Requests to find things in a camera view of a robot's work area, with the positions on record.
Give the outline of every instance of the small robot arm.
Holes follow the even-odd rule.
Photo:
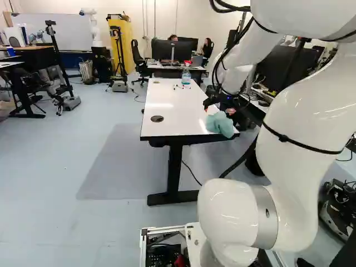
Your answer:
[[[285,34],[340,46],[323,69],[279,93],[264,118],[256,156],[271,185],[212,179],[201,188],[198,215],[209,247],[201,258],[212,251],[216,266],[248,266],[258,248],[300,251],[313,242],[321,180],[356,131],[355,10],[348,0],[251,0],[255,21],[217,68],[225,93],[239,92],[251,65]]]

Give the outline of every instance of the water bottle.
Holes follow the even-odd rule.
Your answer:
[[[184,61],[184,70],[182,73],[182,84],[183,85],[189,85],[190,84],[190,79],[191,75],[189,72],[189,65],[191,64],[191,61]]]

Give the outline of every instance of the yellow panel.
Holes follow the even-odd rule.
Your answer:
[[[123,50],[123,59],[125,62],[125,69],[127,73],[131,73],[135,69],[134,58],[132,56],[132,50],[131,50],[131,40],[132,40],[131,23],[124,21],[122,19],[108,19],[107,22],[109,24],[109,29],[110,26],[118,26],[121,28],[122,50]],[[112,47],[112,54],[115,63],[115,68],[117,67],[117,63],[118,63],[116,38],[117,37],[111,37],[111,47]],[[120,43],[118,43],[118,52],[121,53]]]

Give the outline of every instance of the cleaning cloth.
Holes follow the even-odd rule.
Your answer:
[[[206,129],[216,134],[221,133],[227,138],[231,138],[234,135],[233,121],[226,117],[224,111],[208,115],[206,118]]]

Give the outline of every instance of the woman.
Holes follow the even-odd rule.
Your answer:
[[[211,41],[210,38],[206,38],[204,40],[204,45],[200,48],[201,49],[201,54],[204,57],[209,58],[211,56],[213,48],[214,48],[214,43]]]
[[[172,34],[170,37],[168,37],[167,40],[169,40],[169,41],[178,41],[178,37],[177,37],[177,35]]]

